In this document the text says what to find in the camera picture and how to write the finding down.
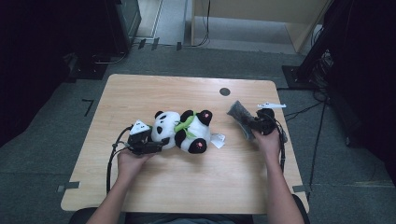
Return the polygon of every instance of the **panda head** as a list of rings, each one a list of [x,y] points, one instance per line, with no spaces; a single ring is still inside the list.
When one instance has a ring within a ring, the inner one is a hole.
[[[158,111],[155,114],[155,121],[152,127],[151,139],[154,142],[161,142],[164,138],[169,137],[169,143],[163,146],[163,149],[174,147],[175,143],[175,126],[180,122],[180,115],[173,111]]]

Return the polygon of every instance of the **person's left hand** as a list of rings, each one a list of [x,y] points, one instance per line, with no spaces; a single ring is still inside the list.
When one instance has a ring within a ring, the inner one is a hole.
[[[129,182],[132,181],[132,179],[140,172],[143,164],[154,155],[155,153],[137,157],[130,150],[124,149],[117,156],[119,166],[118,178],[128,180]]]

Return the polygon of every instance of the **white floor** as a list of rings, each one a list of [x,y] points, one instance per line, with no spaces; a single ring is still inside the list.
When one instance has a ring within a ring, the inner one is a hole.
[[[160,44],[176,45],[181,42],[183,46],[191,45],[191,0],[139,0],[139,6],[142,23],[136,39],[146,38],[149,42],[159,37]],[[205,37],[206,18],[194,19],[194,45],[197,45]],[[296,54],[282,22],[209,18],[208,24],[209,39],[201,48]],[[301,54],[307,54],[310,42],[307,41]]]

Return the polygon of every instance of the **table top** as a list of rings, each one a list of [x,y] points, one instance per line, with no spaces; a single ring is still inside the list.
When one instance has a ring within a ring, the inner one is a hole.
[[[230,94],[220,94],[227,88]],[[212,133],[225,135],[225,145],[208,146],[204,154],[189,154],[177,147],[164,150],[145,163],[125,200],[123,211],[204,214],[265,214],[266,185],[264,162],[256,141],[246,140],[237,122],[226,113],[232,104],[241,104],[256,116],[257,104],[279,104],[272,81],[112,75],[107,81],[91,127],[82,146],[67,189],[62,209],[76,211],[95,207],[106,197],[106,167],[120,132],[137,119],[153,124],[157,111],[185,110],[213,113]],[[294,156],[288,127],[281,109],[276,119],[289,137],[285,144],[284,176],[293,193],[302,179]],[[117,177],[113,161],[111,184]],[[304,192],[298,195],[308,210]]]

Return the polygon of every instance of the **stuffed animal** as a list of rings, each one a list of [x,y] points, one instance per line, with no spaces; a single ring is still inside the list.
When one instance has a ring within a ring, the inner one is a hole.
[[[212,116],[208,110],[200,113],[187,110],[181,116],[174,111],[158,111],[155,114],[151,139],[161,141],[169,137],[169,143],[163,149],[178,146],[192,154],[204,153],[210,143],[209,123]]]

